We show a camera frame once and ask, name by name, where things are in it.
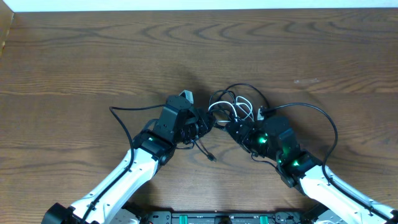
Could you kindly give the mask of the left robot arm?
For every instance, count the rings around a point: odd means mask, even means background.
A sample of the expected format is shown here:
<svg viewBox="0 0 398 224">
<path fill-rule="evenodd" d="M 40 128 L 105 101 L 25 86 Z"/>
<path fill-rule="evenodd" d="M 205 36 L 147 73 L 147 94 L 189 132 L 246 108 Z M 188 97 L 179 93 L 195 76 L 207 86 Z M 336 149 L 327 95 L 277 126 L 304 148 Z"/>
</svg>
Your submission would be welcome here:
<svg viewBox="0 0 398 224">
<path fill-rule="evenodd" d="M 127 137 L 129 150 L 100 184 L 69 207 L 52 205 L 43 223 L 110 223 L 134 192 L 168 163 L 178 144 L 195 144 L 216 122 L 212 113 L 181 95 L 168 97 L 161 107 L 159 118 Z"/>
</svg>

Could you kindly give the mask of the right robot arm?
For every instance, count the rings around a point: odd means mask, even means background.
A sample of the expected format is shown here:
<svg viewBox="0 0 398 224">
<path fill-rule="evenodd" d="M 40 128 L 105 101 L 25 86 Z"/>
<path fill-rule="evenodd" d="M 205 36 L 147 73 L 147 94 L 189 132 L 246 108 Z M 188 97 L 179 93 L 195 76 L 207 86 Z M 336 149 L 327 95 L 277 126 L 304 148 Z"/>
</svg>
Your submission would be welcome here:
<svg viewBox="0 0 398 224">
<path fill-rule="evenodd" d="M 397 223 L 396 209 L 362 194 L 302 149 L 286 117 L 271 117 L 261 124 L 230 122 L 225 130 L 245 151 L 275 161 L 275 170 L 288 187 L 320 202 L 344 222 Z"/>
</svg>

